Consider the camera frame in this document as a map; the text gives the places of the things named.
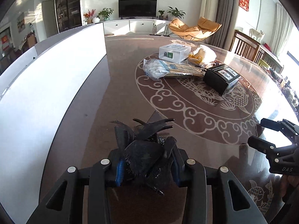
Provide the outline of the right hand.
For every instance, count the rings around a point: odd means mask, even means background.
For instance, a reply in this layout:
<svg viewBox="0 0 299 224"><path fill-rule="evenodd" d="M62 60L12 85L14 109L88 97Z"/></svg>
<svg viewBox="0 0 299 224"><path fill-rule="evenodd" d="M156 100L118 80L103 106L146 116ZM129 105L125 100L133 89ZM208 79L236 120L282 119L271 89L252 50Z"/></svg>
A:
<svg viewBox="0 0 299 224"><path fill-rule="evenodd" d="M280 181L280 195L286 203L294 190L298 187L298 176L283 175Z"/></svg>

